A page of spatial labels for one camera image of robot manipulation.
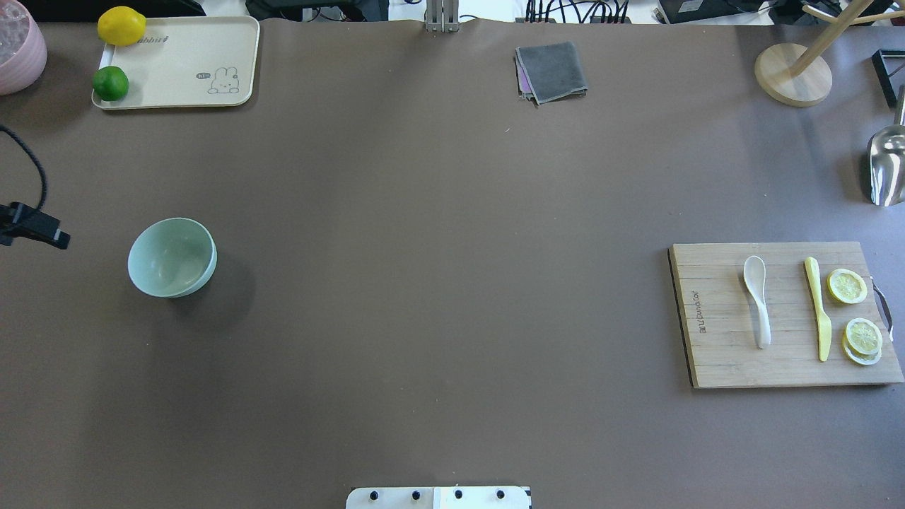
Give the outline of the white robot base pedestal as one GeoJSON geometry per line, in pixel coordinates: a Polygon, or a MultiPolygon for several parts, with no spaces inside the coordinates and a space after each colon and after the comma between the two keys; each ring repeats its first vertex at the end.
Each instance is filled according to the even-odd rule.
{"type": "Polygon", "coordinates": [[[530,487],[405,486],[359,487],[346,508],[531,508],[530,487]]]}

